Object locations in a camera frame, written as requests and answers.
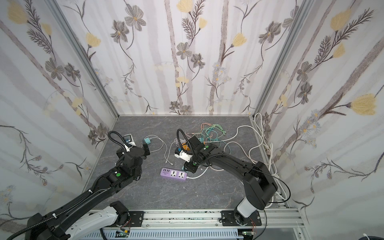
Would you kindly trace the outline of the purple power strip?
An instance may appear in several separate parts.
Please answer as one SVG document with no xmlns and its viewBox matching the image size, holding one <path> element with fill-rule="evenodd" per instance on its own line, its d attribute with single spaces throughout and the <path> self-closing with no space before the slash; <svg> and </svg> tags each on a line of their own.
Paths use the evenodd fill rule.
<svg viewBox="0 0 384 240">
<path fill-rule="evenodd" d="M 178 171 L 168 168 L 162 168 L 160 176 L 165 179 L 178 180 L 181 182 L 185 182 L 187 179 L 187 173 L 184 171 Z"/>
</svg>

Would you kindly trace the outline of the orange power strip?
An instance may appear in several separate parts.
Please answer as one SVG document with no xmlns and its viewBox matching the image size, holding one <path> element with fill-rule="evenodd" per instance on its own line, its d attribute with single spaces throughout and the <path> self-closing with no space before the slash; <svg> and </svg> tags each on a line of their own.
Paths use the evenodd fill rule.
<svg viewBox="0 0 384 240">
<path fill-rule="evenodd" d="M 191 150 L 190 147 L 186 143 L 182 144 L 182 147 L 183 147 L 183 149 L 185 151 L 190 151 Z"/>
</svg>

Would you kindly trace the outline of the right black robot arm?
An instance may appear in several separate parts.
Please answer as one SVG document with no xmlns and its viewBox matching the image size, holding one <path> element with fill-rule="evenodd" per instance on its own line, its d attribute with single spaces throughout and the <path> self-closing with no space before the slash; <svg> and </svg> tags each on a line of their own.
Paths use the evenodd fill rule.
<svg viewBox="0 0 384 240">
<path fill-rule="evenodd" d="M 199 167 L 208 170 L 212 166 L 230 173 L 241 181 L 245 197 L 236 206 L 227 219 L 230 225 L 246 226 L 255 223 L 259 211 L 265 210 L 270 204 L 283 204 L 291 198 L 288 185 L 274 176 L 262 163 L 242 161 L 213 143 L 203 143 L 197 137 L 188 138 L 185 132 L 176 132 L 179 147 L 176 156 L 185 161 L 183 170 L 194 174 Z"/>
</svg>

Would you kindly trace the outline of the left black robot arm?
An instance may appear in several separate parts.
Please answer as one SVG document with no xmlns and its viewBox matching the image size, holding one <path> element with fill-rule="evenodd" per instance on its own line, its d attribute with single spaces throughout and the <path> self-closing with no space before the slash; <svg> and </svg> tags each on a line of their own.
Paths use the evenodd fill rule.
<svg viewBox="0 0 384 240">
<path fill-rule="evenodd" d="M 91 187 L 62 207 L 42 216 L 30 217 L 27 227 L 12 234 L 13 240 L 21 235 L 26 240 L 69 240 L 74 239 L 73 230 L 77 222 L 86 213 L 102 201 L 117 194 L 142 175 L 143 161 L 150 155 L 148 144 L 143 141 L 140 147 L 116 131 L 108 132 L 108 138 L 120 146 L 117 151 L 118 161 L 115 166 L 96 178 Z"/>
</svg>

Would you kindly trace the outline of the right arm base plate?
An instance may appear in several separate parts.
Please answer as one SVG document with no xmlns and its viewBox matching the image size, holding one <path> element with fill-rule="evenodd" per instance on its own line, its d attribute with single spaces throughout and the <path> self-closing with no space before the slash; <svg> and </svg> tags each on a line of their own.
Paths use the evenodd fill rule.
<svg viewBox="0 0 384 240">
<path fill-rule="evenodd" d="M 245 218 L 234 210 L 221 211 L 219 222 L 224 227 L 258 227 L 262 225 L 260 213 L 253 212 L 249 217 Z"/>
</svg>

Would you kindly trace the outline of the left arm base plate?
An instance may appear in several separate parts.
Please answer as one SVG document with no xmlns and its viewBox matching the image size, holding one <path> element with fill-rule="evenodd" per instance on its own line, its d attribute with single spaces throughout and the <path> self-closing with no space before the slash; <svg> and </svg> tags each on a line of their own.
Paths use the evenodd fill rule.
<svg viewBox="0 0 384 240">
<path fill-rule="evenodd" d="M 118 215 L 117 220 L 107 227 L 133 228 L 141 227 L 144 220 L 144 211 L 129 211 Z"/>
</svg>

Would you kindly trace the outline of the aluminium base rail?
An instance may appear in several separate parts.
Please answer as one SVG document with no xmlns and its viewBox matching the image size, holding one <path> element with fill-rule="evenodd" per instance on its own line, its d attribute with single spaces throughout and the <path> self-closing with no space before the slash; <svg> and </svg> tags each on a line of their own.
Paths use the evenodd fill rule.
<svg viewBox="0 0 384 240">
<path fill-rule="evenodd" d="M 224 227 L 222 209 L 144 211 L 141 227 L 107 227 L 118 218 L 116 210 L 91 210 L 81 217 L 71 240 L 308 240 L 310 236 L 297 209 L 259 211 L 262 225 Z"/>
</svg>

